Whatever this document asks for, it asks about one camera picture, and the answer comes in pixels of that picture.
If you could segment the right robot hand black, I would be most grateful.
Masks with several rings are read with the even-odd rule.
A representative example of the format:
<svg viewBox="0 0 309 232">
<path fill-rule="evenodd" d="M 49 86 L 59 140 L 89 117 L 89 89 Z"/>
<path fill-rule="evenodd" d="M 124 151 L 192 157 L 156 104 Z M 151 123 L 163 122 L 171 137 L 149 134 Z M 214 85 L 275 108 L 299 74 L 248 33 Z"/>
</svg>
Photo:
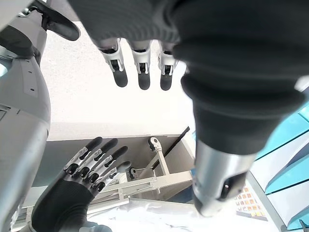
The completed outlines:
<svg viewBox="0 0 309 232">
<path fill-rule="evenodd" d="M 106 225 L 87 220 L 94 198 L 131 165 L 125 161 L 112 167 L 128 151 L 125 145 L 112 154 L 118 140 L 113 138 L 100 146 L 96 137 L 81 148 L 63 167 L 56 179 L 37 200 L 30 221 L 35 232 L 110 232 Z"/>
</svg>

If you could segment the left robot hand black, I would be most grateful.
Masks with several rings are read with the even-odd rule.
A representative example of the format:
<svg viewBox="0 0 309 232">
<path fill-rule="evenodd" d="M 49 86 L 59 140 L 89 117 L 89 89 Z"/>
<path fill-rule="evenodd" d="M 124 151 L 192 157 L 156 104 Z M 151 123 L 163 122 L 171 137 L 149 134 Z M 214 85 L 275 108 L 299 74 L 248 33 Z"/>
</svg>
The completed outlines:
<svg viewBox="0 0 309 232">
<path fill-rule="evenodd" d="M 306 0 L 158 0 L 152 21 L 174 30 L 175 59 L 196 124 L 193 199 L 211 217 L 239 194 L 276 127 L 305 102 Z"/>
</svg>

